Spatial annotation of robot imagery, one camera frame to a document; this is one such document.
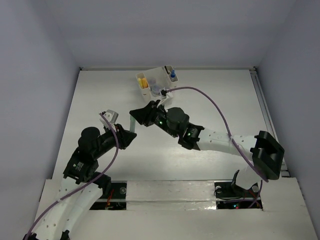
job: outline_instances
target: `table surface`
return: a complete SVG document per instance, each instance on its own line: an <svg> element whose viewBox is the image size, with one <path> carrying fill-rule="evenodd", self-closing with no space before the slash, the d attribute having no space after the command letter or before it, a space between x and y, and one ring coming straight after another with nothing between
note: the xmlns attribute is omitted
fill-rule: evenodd
<svg viewBox="0 0 320 240"><path fill-rule="evenodd" d="M107 109L119 113L117 122L129 129L129 111L144 107L136 73L140 71L81 71L66 122L53 179L62 173L81 131L95 126L103 131L99 112ZM266 124L248 70L177 70L178 86L203 90L218 104L234 135L256 135ZM226 132L215 107L193 90L174 93L171 107L180 107L190 122L217 132ZM216 152L187 150L156 126L137 124L136 139L126 150L119 151L108 171L114 181L143 180L225 180L246 166L238 156ZM99 159L98 171L110 162L114 150Z"/></svg>
<svg viewBox="0 0 320 240"><path fill-rule="evenodd" d="M107 109L118 112L118 123L128 129L129 111L146 105L135 79L137 72L80 72L53 178L45 183L37 215L53 202L63 170L77 147L81 131L89 126L103 130L98 113ZM248 70L179 70L177 76L179 86L197 87L216 101L233 134L255 135L260 130L266 130ZM226 131L214 106L195 91L175 92L172 107L181 107L194 124L217 132ZM194 210L188 206L192 204L195 191L200 189L186 189L183 187L189 184L186 182L168 184L160 181L231 179L236 170L246 166L244 160L215 151L186 150L177 144L176 138L156 126L146 128L137 125L136 132L137 138L126 150L119 151L107 174L113 181L129 181L128 193L133 193L129 196L135 201L138 199L138 204L133 201L134 204L129 203L128 210L122 211L89 211L80 223L74 240L317 239L295 178L280 178L264 185L261 192L263 211L216 209L215 197L208 189L212 183L196 182L193 187L206 186L202 193L205 207ZM99 159L98 170L107 166L113 154L111 150ZM180 201L181 196L170 194L172 190L169 188L178 186L184 189L180 194L191 197L188 202L182 201L176 207L172 205L171 198Z"/></svg>

